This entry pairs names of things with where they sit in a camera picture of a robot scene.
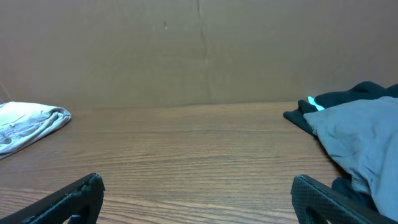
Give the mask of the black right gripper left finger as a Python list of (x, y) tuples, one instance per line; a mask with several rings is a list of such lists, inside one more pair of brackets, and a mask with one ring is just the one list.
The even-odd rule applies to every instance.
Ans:
[(4, 224), (95, 224), (103, 204), (104, 183), (88, 174), (18, 212), (1, 219)]

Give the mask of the beige shorts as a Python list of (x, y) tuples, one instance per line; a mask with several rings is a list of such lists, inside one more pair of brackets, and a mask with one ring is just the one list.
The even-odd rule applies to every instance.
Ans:
[(54, 131), (72, 118), (65, 108), (38, 103), (1, 105), (1, 159), (9, 157)]

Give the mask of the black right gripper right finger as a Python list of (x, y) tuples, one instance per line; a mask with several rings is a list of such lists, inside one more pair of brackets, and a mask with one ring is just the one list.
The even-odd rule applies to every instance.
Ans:
[(294, 178), (290, 193), (300, 224), (397, 224), (307, 175)]

